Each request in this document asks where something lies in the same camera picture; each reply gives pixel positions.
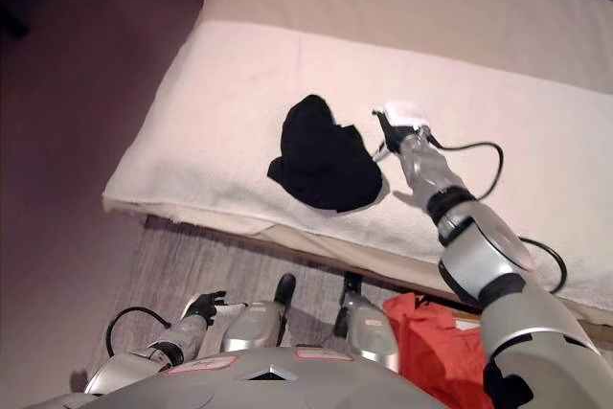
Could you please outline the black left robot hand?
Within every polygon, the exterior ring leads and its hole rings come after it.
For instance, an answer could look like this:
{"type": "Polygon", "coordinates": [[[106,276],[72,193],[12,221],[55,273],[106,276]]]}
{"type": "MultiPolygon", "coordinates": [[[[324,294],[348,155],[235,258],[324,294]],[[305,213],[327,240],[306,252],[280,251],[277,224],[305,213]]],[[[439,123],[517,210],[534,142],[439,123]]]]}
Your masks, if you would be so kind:
{"type": "Polygon", "coordinates": [[[249,307],[249,304],[245,302],[228,303],[226,294],[225,290],[219,290],[193,295],[181,313],[181,318],[199,316],[206,321],[209,328],[214,324],[215,319],[237,316],[249,307]]]}

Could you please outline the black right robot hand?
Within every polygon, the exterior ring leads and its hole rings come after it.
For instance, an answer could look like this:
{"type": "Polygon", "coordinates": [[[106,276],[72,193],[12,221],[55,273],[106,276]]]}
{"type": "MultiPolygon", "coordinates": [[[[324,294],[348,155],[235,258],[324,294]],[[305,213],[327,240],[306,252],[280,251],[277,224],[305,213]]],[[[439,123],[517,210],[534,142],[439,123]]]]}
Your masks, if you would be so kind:
{"type": "Polygon", "coordinates": [[[430,126],[424,109],[416,102],[394,100],[372,110],[379,122],[384,139],[373,153],[375,162],[380,161],[388,152],[399,153],[401,142],[430,126]]]}

